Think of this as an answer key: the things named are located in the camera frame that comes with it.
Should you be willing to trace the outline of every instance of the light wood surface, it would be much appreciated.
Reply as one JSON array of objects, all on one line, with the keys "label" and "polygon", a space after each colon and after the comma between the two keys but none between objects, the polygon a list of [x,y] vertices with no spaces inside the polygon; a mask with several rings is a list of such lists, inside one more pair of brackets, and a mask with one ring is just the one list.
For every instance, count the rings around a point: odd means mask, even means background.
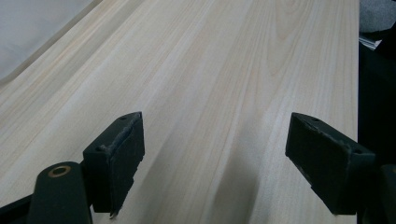
[{"label": "light wood surface", "polygon": [[290,113],[357,135],[358,0],[104,0],[0,89],[0,206],[143,111],[115,220],[355,223],[285,156]]}]

